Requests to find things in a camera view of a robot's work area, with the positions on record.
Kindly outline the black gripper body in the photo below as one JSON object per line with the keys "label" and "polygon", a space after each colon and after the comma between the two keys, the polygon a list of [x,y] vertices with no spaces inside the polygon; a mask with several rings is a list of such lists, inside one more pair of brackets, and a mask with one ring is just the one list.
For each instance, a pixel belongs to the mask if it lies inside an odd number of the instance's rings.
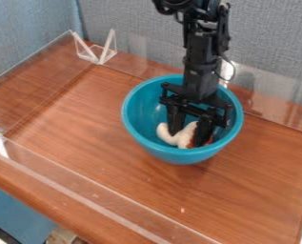
{"label": "black gripper body", "polygon": [[160,84],[162,95],[159,103],[166,106],[179,106],[184,118],[191,115],[208,118],[215,127],[226,128],[230,122],[232,104],[219,97],[219,65],[184,67],[180,83],[164,81]]}

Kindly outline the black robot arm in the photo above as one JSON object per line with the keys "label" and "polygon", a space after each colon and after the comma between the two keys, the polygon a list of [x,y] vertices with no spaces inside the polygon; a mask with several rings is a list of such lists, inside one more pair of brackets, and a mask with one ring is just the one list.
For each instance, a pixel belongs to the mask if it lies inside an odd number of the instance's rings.
{"label": "black robot arm", "polygon": [[162,83],[159,102],[167,109],[168,134],[183,129],[184,118],[198,118],[192,144],[203,146],[218,127],[227,127],[232,104],[218,96],[220,68],[230,48],[231,5],[223,0],[151,0],[156,11],[172,15],[182,24],[182,83]]}

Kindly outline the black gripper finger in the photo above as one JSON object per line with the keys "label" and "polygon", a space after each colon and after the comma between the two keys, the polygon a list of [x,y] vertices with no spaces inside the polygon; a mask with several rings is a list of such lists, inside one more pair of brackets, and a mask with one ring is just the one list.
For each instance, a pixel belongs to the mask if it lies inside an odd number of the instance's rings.
{"label": "black gripper finger", "polygon": [[167,122],[170,135],[175,135],[184,124],[184,113],[180,111],[179,106],[170,105],[167,107]]}
{"label": "black gripper finger", "polygon": [[208,118],[200,118],[196,123],[194,146],[202,147],[212,139],[212,132],[215,129],[214,121]]}

